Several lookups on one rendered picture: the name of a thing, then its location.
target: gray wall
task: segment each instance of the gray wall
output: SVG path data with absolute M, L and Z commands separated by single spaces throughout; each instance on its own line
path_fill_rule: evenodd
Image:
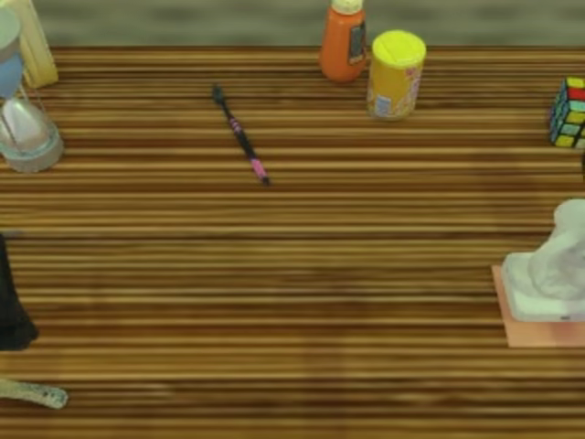
M 34 0 L 52 45 L 318 45 L 329 0 Z M 370 39 L 584 45 L 585 0 L 365 0 Z

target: yellow container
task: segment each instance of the yellow container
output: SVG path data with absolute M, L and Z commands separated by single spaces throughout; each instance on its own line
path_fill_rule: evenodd
M 398 120 L 416 105 L 427 48 L 416 35 L 390 30 L 372 45 L 367 109 L 374 117 Z

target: orange paper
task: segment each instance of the orange paper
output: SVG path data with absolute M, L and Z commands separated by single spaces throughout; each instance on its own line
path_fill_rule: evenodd
M 520 322 L 508 306 L 502 282 L 502 267 L 492 267 L 497 300 L 504 320 L 505 336 L 510 348 L 583 348 L 585 322 Z

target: pen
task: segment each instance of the pen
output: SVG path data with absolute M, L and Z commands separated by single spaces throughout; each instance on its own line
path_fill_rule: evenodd
M 219 87 L 217 84 L 214 84 L 212 94 L 213 94 L 214 102 L 217 105 L 219 105 L 221 107 L 221 109 L 223 110 L 223 113 L 226 115 L 226 118 L 228 119 L 228 123 L 229 123 L 229 126 L 231 128 L 231 131 L 233 131 L 233 133 L 238 138 L 239 145 L 244 150 L 244 153 L 246 154 L 246 157 L 248 158 L 248 160 L 250 160 L 250 163 L 252 165 L 252 169 L 254 170 L 254 173 L 260 179 L 260 181 L 262 182 L 262 184 L 264 186 L 268 186 L 271 183 L 270 179 L 268 178 L 268 174 L 264 170 L 264 167 L 262 166 L 262 162 L 256 156 L 256 153 L 254 152 L 254 148 L 252 148 L 252 145 L 251 145 L 250 141 L 248 140 L 246 133 L 244 133 L 243 128 L 241 127 L 238 120 L 233 116 L 233 114 L 229 110 L 228 105 L 226 104 L 226 100 L 223 96 L 223 91 L 221 90 L 221 87 Z

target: striped wooden surface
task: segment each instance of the striped wooden surface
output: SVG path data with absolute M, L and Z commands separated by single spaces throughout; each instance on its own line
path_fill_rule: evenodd
M 0 401 L 2 435 L 581 438 L 585 351 L 506 348 L 490 265 L 583 196 L 545 121 L 583 53 L 434 48 L 418 110 L 384 123 L 312 49 L 58 50 L 67 157 L 0 172 L 41 330 L 0 370 L 71 399 Z

